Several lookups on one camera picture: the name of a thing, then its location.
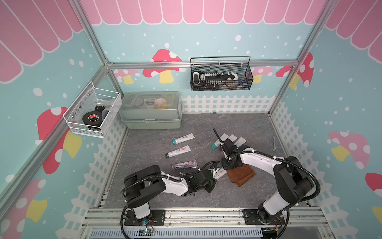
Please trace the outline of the brown microfiber cloth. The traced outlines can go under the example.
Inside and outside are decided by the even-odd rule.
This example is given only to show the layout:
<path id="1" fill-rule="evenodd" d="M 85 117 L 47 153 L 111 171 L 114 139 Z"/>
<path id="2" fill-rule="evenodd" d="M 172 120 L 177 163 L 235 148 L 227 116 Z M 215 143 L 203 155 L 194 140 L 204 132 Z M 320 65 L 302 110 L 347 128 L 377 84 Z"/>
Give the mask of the brown microfiber cloth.
<path id="1" fill-rule="evenodd" d="M 241 187 L 256 175 L 254 169 L 247 164 L 236 169 L 227 170 L 227 174 L 230 181 L 238 187 Z"/>

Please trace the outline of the purple cap toothpaste tube top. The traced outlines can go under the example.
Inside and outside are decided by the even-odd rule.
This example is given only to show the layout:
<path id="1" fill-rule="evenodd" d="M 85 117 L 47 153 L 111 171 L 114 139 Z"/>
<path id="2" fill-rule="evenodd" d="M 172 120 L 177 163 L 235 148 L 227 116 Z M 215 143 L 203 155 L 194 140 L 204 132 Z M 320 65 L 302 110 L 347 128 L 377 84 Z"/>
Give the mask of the purple cap toothpaste tube top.
<path id="1" fill-rule="evenodd" d="M 223 168 L 218 168 L 213 172 L 213 178 L 215 180 L 219 180 L 221 177 L 227 174 L 227 171 L 224 170 Z"/>

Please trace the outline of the purple cap toothpaste tube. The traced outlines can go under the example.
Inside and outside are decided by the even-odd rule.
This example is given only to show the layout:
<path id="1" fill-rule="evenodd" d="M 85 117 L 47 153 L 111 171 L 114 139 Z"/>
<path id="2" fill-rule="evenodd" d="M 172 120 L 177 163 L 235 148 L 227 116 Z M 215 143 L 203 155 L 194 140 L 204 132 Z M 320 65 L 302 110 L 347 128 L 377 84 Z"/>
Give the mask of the purple cap toothpaste tube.
<path id="1" fill-rule="evenodd" d="M 219 180 L 221 177 L 227 174 L 227 171 L 224 170 L 223 168 L 218 168 L 213 172 L 213 178 L 215 180 Z"/>
<path id="2" fill-rule="evenodd" d="M 236 140 L 237 140 L 237 137 L 235 136 L 235 135 L 231 135 L 230 137 L 229 137 L 229 139 L 232 141 L 232 142 L 235 142 Z"/>

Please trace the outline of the dark cap toothpaste tube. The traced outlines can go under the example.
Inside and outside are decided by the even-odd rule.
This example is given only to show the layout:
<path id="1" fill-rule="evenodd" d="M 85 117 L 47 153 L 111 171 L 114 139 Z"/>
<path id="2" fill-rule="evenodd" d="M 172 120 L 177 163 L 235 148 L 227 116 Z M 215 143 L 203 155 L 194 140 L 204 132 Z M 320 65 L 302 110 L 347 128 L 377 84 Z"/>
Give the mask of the dark cap toothpaste tube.
<path id="1" fill-rule="evenodd" d="M 244 143 L 246 142 L 246 140 L 244 139 L 244 138 L 239 138 L 236 142 L 235 142 L 235 145 L 237 146 L 237 147 L 240 147 L 240 146 L 242 146 Z"/>
<path id="2" fill-rule="evenodd" d="M 177 155 L 180 155 L 180 154 L 183 154 L 183 153 L 187 153 L 187 152 L 190 152 L 190 151 L 191 151 L 191 148 L 188 145 L 186 145 L 184 147 L 181 147 L 179 149 L 176 149 L 174 151 L 166 153 L 165 157 L 166 158 L 171 158 L 171 157 L 174 157 L 174 156 L 177 156 Z"/>

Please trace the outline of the teal cap toothpaste tube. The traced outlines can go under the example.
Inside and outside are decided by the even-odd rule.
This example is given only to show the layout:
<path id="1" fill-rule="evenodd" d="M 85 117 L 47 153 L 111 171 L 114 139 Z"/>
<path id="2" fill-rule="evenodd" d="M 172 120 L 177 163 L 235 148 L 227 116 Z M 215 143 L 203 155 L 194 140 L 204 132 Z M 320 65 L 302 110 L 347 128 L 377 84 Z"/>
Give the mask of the teal cap toothpaste tube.
<path id="1" fill-rule="evenodd" d="M 179 143 L 182 143 L 182 142 L 194 139 L 194 138 L 195 138 L 195 136 L 192 133 L 190 133 L 190 134 L 187 134 L 185 136 L 182 136 L 182 137 L 179 137 L 179 138 L 173 140 L 173 144 L 174 145 L 179 144 Z"/>
<path id="2" fill-rule="evenodd" d="M 225 141 L 226 139 L 228 139 L 229 138 L 229 135 L 227 135 L 227 134 L 222 134 L 221 136 L 220 136 L 220 139 L 222 140 L 222 141 Z M 215 149 L 215 148 L 217 148 L 217 147 L 219 147 L 221 145 L 221 142 L 220 142 L 220 140 L 217 140 L 213 145 L 212 145 L 212 148 L 213 149 Z"/>

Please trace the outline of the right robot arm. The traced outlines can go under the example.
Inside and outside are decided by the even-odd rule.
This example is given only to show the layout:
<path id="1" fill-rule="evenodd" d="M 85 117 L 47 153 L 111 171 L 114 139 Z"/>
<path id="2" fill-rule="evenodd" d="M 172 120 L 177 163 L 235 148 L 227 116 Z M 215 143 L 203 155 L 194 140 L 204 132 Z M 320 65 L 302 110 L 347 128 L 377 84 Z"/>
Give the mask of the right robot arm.
<path id="1" fill-rule="evenodd" d="M 224 170 L 235 170 L 248 165 L 275 178 L 277 191 L 258 206 L 256 214 L 260 223 L 270 224 L 277 213 L 319 195 L 321 187 L 318 179 L 302 167 L 296 157 L 290 155 L 281 158 L 245 145 L 238 147 L 229 139 L 222 140 L 215 129 L 214 133 L 224 153 L 221 159 Z"/>

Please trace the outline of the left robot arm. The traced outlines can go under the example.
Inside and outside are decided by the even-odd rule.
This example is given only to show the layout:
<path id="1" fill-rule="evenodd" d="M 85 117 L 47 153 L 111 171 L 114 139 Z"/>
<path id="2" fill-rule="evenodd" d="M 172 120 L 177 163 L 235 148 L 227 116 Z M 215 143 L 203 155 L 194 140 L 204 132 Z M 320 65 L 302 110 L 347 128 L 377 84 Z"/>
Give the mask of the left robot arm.
<path id="1" fill-rule="evenodd" d="M 120 195 L 138 220 L 148 219 L 152 215 L 149 201 L 161 193 L 184 197 L 199 190 L 212 192 L 217 182 L 213 173 L 219 165 L 218 160 L 210 161 L 197 171 L 179 177 L 161 171 L 159 165 L 152 165 L 126 176 Z"/>

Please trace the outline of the silver foil toothpaste tube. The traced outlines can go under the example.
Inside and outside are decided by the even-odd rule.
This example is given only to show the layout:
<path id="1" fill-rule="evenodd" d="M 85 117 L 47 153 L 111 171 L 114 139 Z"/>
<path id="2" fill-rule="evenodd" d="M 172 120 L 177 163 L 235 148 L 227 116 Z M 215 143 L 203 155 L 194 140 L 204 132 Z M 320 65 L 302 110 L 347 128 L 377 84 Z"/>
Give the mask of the silver foil toothpaste tube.
<path id="1" fill-rule="evenodd" d="M 181 162 L 181 163 L 175 163 L 171 165 L 174 169 L 194 169 L 198 168 L 198 164 L 196 160 L 193 161 L 187 161 L 187 162 Z"/>

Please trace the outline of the silver wrench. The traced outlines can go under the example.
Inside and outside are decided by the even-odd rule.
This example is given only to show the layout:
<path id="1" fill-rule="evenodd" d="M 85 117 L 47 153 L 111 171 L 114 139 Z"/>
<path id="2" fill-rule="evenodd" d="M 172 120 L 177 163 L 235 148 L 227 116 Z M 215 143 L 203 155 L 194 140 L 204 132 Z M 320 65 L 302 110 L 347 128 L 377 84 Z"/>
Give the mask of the silver wrench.
<path id="1" fill-rule="evenodd" d="M 276 148 L 276 137 L 273 136 L 272 138 L 273 138 L 273 149 L 272 149 L 272 151 L 273 151 L 273 152 L 277 152 L 277 148 Z"/>

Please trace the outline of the black power strip in basket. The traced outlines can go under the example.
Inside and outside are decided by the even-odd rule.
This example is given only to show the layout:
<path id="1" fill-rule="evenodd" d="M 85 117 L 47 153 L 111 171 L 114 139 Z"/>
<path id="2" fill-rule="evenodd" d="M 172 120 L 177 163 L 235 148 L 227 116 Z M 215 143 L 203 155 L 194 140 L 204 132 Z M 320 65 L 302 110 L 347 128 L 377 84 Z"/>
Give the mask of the black power strip in basket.
<path id="1" fill-rule="evenodd" d="M 203 73 L 195 71 L 192 74 L 192 85 L 202 88 L 229 88 L 238 85 L 238 75 L 233 71 L 223 73 Z"/>

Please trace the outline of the green plastic storage box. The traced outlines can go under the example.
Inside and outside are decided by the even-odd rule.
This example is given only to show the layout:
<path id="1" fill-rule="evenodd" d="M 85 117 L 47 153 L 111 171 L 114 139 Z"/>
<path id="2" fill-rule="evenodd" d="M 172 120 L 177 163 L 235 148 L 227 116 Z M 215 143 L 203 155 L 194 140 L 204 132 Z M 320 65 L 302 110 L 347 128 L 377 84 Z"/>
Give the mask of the green plastic storage box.
<path id="1" fill-rule="evenodd" d="M 119 109 L 129 129 L 178 129 L 182 123 L 180 92 L 130 92 Z"/>

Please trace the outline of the black tape roll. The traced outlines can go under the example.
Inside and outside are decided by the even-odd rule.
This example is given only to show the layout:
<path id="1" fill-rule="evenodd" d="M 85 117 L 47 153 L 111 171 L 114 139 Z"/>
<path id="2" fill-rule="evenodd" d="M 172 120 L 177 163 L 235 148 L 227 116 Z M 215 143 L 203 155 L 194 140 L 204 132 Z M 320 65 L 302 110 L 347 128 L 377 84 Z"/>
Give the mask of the black tape roll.
<path id="1" fill-rule="evenodd" d="M 100 127 L 102 124 L 102 113 L 99 111 L 88 112 L 83 115 L 82 121 L 85 125 Z"/>

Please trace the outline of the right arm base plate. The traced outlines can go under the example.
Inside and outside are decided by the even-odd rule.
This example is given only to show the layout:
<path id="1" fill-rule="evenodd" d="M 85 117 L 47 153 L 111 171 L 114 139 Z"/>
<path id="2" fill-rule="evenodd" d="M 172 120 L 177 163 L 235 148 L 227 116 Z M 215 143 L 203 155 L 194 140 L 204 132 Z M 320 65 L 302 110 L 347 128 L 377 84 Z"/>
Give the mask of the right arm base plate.
<path id="1" fill-rule="evenodd" d="M 285 224 L 285 217 L 282 211 L 277 212 L 275 215 L 270 215 L 263 209 L 243 209 L 241 216 L 246 225 L 282 226 Z"/>

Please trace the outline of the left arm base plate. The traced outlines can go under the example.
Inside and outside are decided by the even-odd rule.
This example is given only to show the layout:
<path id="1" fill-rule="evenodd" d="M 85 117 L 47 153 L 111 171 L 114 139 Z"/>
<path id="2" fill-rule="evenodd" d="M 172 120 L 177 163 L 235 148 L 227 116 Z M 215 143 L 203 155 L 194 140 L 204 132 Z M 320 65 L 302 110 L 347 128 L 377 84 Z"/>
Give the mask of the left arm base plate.
<path id="1" fill-rule="evenodd" d="M 137 219 L 133 210 L 127 210 L 123 214 L 123 224 L 125 226 L 163 226 L 165 215 L 165 210 L 151 210 L 148 216 Z"/>

